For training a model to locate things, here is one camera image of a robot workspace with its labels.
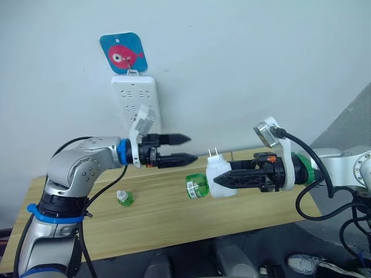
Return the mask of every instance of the blue ring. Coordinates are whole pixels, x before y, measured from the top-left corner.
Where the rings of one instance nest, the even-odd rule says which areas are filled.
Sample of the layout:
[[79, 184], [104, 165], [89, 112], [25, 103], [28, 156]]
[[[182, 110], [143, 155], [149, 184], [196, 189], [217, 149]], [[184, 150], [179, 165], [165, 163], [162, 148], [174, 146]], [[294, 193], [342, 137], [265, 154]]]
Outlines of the blue ring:
[[33, 213], [37, 220], [40, 220], [45, 223], [52, 223], [52, 224], [74, 224], [80, 223], [83, 221], [83, 216], [80, 217], [71, 217], [71, 218], [53, 218], [42, 215], [38, 209], [36, 204], [29, 204], [27, 206], [27, 211], [29, 213]]
[[21, 276], [19, 276], [19, 278], [24, 278], [24, 277], [30, 276], [35, 273], [40, 273], [40, 272], [59, 272], [59, 273], [64, 274], [62, 271], [55, 269], [55, 268], [36, 268], [36, 269], [30, 269], [26, 273], [23, 273]]
[[126, 161], [126, 140], [127, 139], [122, 139], [117, 148], [117, 151], [120, 154], [121, 164], [123, 165], [128, 164], [128, 162]]

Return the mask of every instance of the blue tag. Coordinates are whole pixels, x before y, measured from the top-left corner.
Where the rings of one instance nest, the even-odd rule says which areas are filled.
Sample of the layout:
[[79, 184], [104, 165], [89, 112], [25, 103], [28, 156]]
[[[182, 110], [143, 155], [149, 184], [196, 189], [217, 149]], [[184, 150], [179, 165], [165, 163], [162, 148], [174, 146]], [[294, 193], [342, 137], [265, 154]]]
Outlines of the blue tag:
[[146, 57], [137, 34], [105, 35], [99, 41], [112, 70], [117, 74], [125, 74], [129, 68], [138, 72], [147, 70]]

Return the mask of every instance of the cartoon fish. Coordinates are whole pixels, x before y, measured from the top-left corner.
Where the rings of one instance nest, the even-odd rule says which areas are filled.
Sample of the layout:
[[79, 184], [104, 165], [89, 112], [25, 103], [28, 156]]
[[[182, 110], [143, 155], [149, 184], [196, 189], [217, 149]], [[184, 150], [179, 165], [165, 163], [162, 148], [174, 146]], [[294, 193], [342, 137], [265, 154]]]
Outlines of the cartoon fish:
[[135, 54], [131, 49], [124, 45], [114, 45], [108, 51], [108, 56], [112, 63], [118, 68], [128, 69], [135, 64], [138, 57], [144, 57], [143, 53]]

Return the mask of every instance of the electrical outlet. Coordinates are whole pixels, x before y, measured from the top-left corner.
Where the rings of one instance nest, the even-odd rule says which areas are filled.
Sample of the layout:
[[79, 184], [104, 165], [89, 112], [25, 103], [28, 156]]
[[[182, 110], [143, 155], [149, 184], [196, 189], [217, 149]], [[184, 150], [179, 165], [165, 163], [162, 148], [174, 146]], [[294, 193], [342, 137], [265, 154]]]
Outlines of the electrical outlet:
[[150, 132], [161, 133], [156, 80], [150, 76], [116, 75], [112, 77], [111, 83], [125, 119], [128, 120], [128, 126], [132, 125], [139, 107], [144, 104], [156, 114]]

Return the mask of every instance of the wooden board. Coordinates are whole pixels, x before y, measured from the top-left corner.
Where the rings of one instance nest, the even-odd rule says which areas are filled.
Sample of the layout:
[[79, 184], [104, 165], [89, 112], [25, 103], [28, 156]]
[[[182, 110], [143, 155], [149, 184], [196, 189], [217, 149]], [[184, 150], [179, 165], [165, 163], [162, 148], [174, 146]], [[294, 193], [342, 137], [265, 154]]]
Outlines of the wooden board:
[[[251, 149], [234, 152], [234, 159], [250, 159]], [[230, 159], [230, 153], [224, 157]], [[155, 248], [172, 246], [253, 229], [302, 220], [296, 213], [295, 198], [302, 190], [261, 193], [258, 189], [239, 190], [233, 197], [213, 199], [210, 195], [191, 200], [186, 194], [185, 178], [204, 173], [206, 157], [186, 167], [169, 169], [135, 169], [129, 167], [125, 177], [101, 195], [90, 207], [93, 218], [84, 221], [86, 244], [92, 259], [115, 257]], [[116, 179], [121, 169], [104, 173], [94, 185], [91, 195]], [[16, 246], [29, 217], [26, 206], [38, 203], [44, 178], [32, 181], [9, 244], [0, 264], [0, 273], [11, 272]], [[122, 207], [116, 201], [116, 190], [131, 191], [134, 204]], [[319, 216], [310, 195], [301, 207], [309, 215]]]

